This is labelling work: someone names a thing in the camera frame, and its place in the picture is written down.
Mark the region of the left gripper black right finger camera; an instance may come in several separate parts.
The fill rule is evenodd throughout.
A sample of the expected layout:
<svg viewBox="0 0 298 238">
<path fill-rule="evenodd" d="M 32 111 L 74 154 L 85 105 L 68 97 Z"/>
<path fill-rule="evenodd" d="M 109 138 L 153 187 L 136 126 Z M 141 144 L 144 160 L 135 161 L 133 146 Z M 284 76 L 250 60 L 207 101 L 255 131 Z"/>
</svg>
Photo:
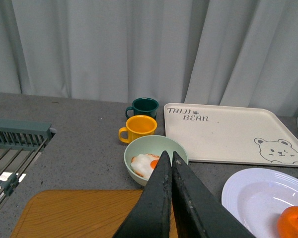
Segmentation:
<svg viewBox="0 0 298 238">
<path fill-rule="evenodd" d="M 219 203 L 181 156 L 172 158 L 172 205 L 180 238 L 253 238 Z"/>
</svg>

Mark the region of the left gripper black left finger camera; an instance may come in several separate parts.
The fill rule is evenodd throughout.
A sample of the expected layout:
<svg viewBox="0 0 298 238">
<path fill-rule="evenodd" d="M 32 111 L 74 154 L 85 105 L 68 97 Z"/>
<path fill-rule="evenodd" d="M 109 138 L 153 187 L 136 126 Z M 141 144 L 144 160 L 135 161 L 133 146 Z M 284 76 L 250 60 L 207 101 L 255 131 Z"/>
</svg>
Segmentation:
<svg viewBox="0 0 298 238">
<path fill-rule="evenodd" d="M 149 178 L 143 192 L 115 232 L 115 238 L 168 238 L 172 201 L 172 169 L 167 151 Z"/>
</svg>

